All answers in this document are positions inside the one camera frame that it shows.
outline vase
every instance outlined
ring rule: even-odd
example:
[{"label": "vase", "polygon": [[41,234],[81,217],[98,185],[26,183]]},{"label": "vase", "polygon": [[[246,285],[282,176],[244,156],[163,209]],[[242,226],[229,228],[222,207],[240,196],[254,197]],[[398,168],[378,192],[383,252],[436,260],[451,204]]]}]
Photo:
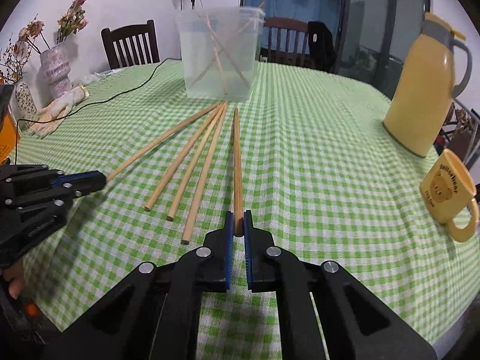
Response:
[{"label": "vase", "polygon": [[53,100],[72,89],[73,86],[68,78],[70,64],[63,43],[57,44],[40,54],[40,63]]},{"label": "vase", "polygon": [[[28,85],[23,81],[19,81],[15,84],[15,102],[20,108],[20,115],[23,119],[35,120],[37,116],[37,107],[33,101],[32,93]],[[22,130],[25,130],[32,126],[32,122],[25,122]]]}]

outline clear plastic bin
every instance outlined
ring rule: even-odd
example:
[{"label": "clear plastic bin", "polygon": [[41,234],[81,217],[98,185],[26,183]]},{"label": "clear plastic bin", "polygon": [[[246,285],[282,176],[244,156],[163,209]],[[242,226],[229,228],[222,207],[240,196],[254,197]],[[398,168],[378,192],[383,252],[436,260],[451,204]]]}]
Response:
[{"label": "clear plastic bin", "polygon": [[265,13],[260,8],[183,10],[177,15],[187,96],[244,101],[256,77]]}]

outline white work glove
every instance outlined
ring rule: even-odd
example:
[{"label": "white work glove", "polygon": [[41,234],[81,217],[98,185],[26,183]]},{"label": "white work glove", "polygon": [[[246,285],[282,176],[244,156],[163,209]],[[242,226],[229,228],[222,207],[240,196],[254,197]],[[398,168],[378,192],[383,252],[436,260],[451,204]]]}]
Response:
[{"label": "white work glove", "polygon": [[[40,116],[39,122],[49,122],[59,117],[64,117],[70,113],[72,108],[89,97],[87,89],[82,86],[77,86],[70,91],[64,92],[59,98],[52,101],[47,107],[42,108],[37,112]],[[37,135],[39,138],[44,138],[54,132],[64,119],[56,120],[51,123],[33,123],[26,134]]]}]

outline gingham tablecloth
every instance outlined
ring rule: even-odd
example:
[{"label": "gingham tablecloth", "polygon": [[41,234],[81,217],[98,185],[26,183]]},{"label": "gingham tablecloth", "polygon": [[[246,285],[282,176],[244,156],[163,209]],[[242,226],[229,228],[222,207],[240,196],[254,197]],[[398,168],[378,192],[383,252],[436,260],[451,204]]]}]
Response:
[{"label": "gingham tablecloth", "polygon": [[[88,102],[144,82],[153,69],[128,68],[90,85]],[[87,107],[42,140],[23,137],[18,161],[107,174],[206,105],[186,98],[182,63],[166,61],[141,89]],[[436,154],[420,159],[397,144],[382,127],[387,108],[387,98],[364,83],[261,63],[251,99],[238,104],[244,207],[275,244],[311,263],[338,261],[433,343],[480,288],[479,240],[454,242],[432,220],[419,183]],[[102,192],[77,200],[68,226],[26,256],[35,300],[60,329],[139,263],[177,261],[222,227],[232,208],[233,110],[231,104],[189,246],[180,240],[207,150],[174,222],[166,220],[167,208],[193,150],[154,209],[146,212],[143,203],[204,118]],[[247,290],[243,238],[234,250],[231,291],[203,297],[198,358],[279,359],[275,295]]]}]

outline yellow thermos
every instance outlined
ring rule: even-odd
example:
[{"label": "yellow thermos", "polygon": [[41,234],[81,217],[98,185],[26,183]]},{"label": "yellow thermos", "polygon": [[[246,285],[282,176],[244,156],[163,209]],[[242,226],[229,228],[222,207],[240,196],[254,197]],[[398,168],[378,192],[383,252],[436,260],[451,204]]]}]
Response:
[{"label": "yellow thermos", "polygon": [[[432,13],[425,14],[422,31],[413,43],[385,116],[385,129],[408,150],[425,157],[447,116],[453,98],[463,92],[472,72],[472,55],[465,36]],[[453,47],[466,51],[467,66],[455,85]]]}]

